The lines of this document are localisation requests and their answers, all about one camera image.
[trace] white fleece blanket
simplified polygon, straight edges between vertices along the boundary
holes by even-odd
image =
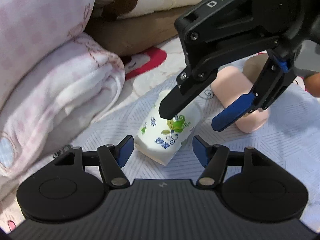
[[[121,59],[83,33],[46,56],[0,114],[0,200],[40,157],[69,143],[118,99]]]

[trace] bolt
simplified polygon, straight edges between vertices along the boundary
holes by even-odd
[[[181,75],[180,75],[180,79],[181,80],[184,80],[187,78],[187,73],[183,72]]]
[[[111,183],[114,186],[123,186],[124,184],[127,183],[127,180],[125,178],[118,177],[118,178],[112,179]]]
[[[201,179],[199,179],[199,183],[202,186],[211,186],[214,184],[214,179],[213,178],[209,178],[209,177],[203,177]]]
[[[196,39],[198,39],[199,34],[198,33],[191,33],[190,35],[190,39],[192,39],[193,41],[195,41]]]

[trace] light blue patch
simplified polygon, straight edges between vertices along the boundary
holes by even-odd
[[[10,168],[13,164],[13,154],[14,149],[11,142],[2,137],[0,139],[0,163],[6,168]]]

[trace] robotic arm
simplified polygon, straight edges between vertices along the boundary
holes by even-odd
[[[320,44],[320,0],[203,0],[175,22],[187,67],[163,99],[171,119],[215,80],[230,62],[267,50],[269,59],[251,91],[212,120],[222,131],[246,113],[267,109],[297,75],[320,69],[294,65],[304,40]]]

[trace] skin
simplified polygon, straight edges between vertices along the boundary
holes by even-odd
[[[320,73],[306,78],[304,85],[311,95],[320,98]]]

